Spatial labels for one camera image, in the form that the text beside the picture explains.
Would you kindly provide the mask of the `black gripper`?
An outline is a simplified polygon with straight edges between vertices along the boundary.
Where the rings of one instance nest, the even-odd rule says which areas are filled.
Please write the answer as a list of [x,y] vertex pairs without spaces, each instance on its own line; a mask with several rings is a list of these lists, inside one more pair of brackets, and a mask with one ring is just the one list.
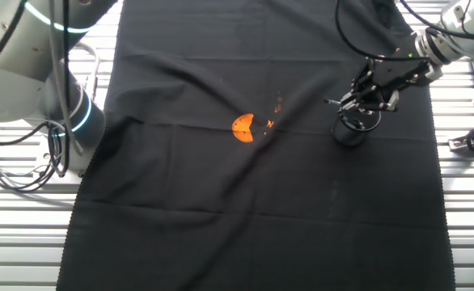
[[342,111],[396,112],[399,91],[409,86],[426,86],[432,63],[417,57],[405,61],[372,60],[353,79],[350,92],[340,100]]

